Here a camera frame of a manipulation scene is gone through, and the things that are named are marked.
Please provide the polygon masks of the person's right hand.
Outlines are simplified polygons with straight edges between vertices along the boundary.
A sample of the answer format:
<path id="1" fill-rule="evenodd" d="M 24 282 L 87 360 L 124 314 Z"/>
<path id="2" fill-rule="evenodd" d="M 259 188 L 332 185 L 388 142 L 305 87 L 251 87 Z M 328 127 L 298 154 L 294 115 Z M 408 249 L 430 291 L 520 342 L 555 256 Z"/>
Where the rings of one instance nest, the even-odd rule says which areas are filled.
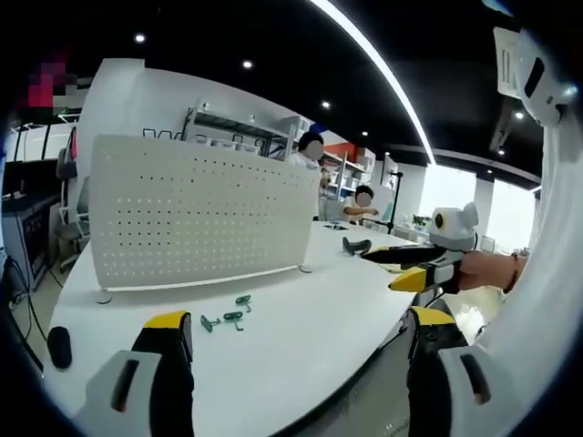
<path id="1" fill-rule="evenodd" d="M 506 289 L 511 283 L 516 260 L 511 256 L 472 251 L 466 253 L 460 265 L 460 290 L 491 286 Z"/>

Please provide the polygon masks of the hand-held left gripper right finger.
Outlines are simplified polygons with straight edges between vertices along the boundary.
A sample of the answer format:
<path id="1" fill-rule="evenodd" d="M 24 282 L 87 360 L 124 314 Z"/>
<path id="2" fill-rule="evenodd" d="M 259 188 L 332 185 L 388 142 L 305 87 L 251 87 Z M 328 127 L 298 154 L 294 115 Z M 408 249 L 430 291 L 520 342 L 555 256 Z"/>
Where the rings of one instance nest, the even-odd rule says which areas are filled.
<path id="1" fill-rule="evenodd" d="M 500 436 L 502 371 L 469 346 L 449 313 L 412 306 L 410 436 Z"/>

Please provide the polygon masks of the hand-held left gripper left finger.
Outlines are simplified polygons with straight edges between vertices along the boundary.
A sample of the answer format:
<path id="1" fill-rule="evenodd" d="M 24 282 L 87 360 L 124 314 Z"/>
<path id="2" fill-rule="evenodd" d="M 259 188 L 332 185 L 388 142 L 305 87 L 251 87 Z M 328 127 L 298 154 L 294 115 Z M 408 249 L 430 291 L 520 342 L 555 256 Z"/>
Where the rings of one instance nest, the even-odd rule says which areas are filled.
<path id="1" fill-rule="evenodd" d="M 153 317 L 89 380 L 74 424 L 86 436 L 193 436 L 192 362 L 190 313 Z"/>

